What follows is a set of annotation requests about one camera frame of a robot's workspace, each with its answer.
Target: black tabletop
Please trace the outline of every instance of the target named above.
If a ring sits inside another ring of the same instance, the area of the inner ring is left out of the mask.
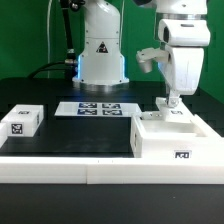
[[[0,81],[0,119],[16,104],[44,105],[33,138],[9,138],[0,156],[132,157],[129,118],[56,118],[60,101],[138,103],[156,110],[164,83],[133,82],[128,90],[79,91],[64,80]],[[224,136],[224,105],[198,89],[185,105]],[[0,185],[1,223],[224,223],[223,185]]]

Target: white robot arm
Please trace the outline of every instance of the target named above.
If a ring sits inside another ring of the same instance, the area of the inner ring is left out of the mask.
[[[151,71],[151,60],[158,62],[167,86],[167,105],[176,107],[180,95],[196,91],[201,74],[204,50],[210,32],[207,28],[207,0],[134,0],[143,7],[156,7],[155,39],[160,49],[137,53],[144,72]]]

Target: white platform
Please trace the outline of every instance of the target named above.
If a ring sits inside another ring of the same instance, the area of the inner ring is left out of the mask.
[[[0,183],[224,184],[223,138],[182,103],[164,103],[132,117],[135,158],[0,157]]]

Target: white cube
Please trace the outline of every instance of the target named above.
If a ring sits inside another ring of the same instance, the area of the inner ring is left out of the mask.
[[[43,105],[16,105],[3,119],[8,136],[33,137],[44,117]]]
[[[0,123],[0,148],[3,146],[5,141],[7,140],[7,125]]]

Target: warning label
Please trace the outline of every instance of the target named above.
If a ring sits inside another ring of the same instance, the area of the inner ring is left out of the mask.
[[[97,49],[96,51],[97,53],[104,53],[104,54],[107,54],[108,53],[108,50],[107,50],[107,47],[105,45],[104,42],[102,42],[99,46],[99,48]]]

